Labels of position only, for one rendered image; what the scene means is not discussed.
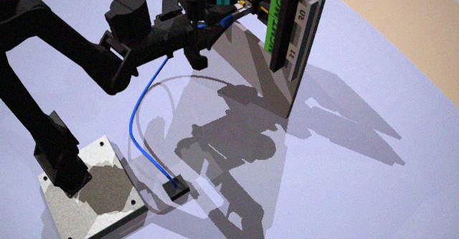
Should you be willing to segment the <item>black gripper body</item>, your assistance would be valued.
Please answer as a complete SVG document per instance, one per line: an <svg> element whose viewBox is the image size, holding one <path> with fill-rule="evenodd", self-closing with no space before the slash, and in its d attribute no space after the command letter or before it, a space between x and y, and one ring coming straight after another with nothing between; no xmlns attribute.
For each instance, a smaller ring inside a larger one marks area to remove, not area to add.
<svg viewBox="0 0 459 239"><path fill-rule="evenodd" d="M200 54L207 48L207 40L198 29L198 21L204 20L206 9L205 0L177 0L184 9L175 17L161 21L154 19L151 26L155 34L161 57L174 57L173 51L184 48L184 56L189 61L193 70L203 70L208 67L207 57ZM191 23L192 22L192 23Z"/></svg>

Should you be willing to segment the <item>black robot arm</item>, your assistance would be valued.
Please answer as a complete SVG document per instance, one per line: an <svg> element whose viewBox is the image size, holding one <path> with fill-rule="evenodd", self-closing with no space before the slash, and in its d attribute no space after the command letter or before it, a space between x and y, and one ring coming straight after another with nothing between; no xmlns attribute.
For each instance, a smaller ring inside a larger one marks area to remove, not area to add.
<svg viewBox="0 0 459 239"><path fill-rule="evenodd" d="M6 52L37 36L82 67L108 95L116 95L128 87L132 75L139 76L137 67L161 57L147 6L146 0L113 0L104 14L111 32L106 30L94 44L42 0L0 0L0 99L31 133L34 157L69 198L92 179L78 156L80 143L55 111L48 116L37 105Z"/></svg>

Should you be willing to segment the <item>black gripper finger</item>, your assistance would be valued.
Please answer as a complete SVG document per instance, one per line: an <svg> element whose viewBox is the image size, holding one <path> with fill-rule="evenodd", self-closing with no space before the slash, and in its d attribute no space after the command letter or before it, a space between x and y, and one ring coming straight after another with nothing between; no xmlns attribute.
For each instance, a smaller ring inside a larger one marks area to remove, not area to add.
<svg viewBox="0 0 459 239"><path fill-rule="evenodd" d="M223 28L219 23L212 25L210 27L200 28L200 32L204 35L207 40L207 49L211 50L212 45L217 41L217 39L228 29L231 25Z"/></svg>
<svg viewBox="0 0 459 239"><path fill-rule="evenodd" d="M204 23L210 27L237 10L235 5L207 4L204 11Z"/></svg>

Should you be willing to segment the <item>blue cable with plug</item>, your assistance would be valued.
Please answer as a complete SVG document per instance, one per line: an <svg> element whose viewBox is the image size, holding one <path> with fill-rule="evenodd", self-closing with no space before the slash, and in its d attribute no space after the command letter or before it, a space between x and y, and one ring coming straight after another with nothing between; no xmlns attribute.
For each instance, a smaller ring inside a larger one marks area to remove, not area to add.
<svg viewBox="0 0 459 239"><path fill-rule="evenodd" d="M235 6L237 7L237 10L234 11L232 14L230 14L229 16L226 16L225 18L221 19L219 22L216 22L215 24L219 23L223 28L233 24L233 22L237 21L239 18L241 17L245 17L246 15L252 13L252 6L251 6L251 3L248 2L247 0L241 0L240 2L236 3ZM213 25L215 25L213 24ZM200 28L205 28L205 27L208 27L206 24L201 24L201 25L198 25L198 29ZM160 66L160 68L157 70L156 74L152 77L151 81L149 82L149 84L146 86L146 88L144 89L141 97L138 99L137 103L136 103L136 107L134 108L133 110L133 113L131 115L131 118L130 118L130 125L129 125L129 133L130 133L130 136L131 136L131 139L134 143L134 145L142 152L142 154L144 154L151 162L153 165L155 165L162 173L164 173L166 175L166 177L168 178L168 180L173 184L174 187L177 187L175 181L172 179L172 177L170 177L163 169L162 167L153 159L149 156L149 154L147 154L141 147L140 145L137 143L137 141L134 139L133 137L133 134L132 134L132 122L133 122L133 118L136 114L136 109L139 105L139 103L141 102L142 100L142 97L145 95L146 91L149 89L149 87L151 86L151 83L153 82L153 80L155 79L155 77L161 72L162 68L164 67L164 65L168 62L168 57L164 60L164 62L162 63L162 65Z"/></svg>

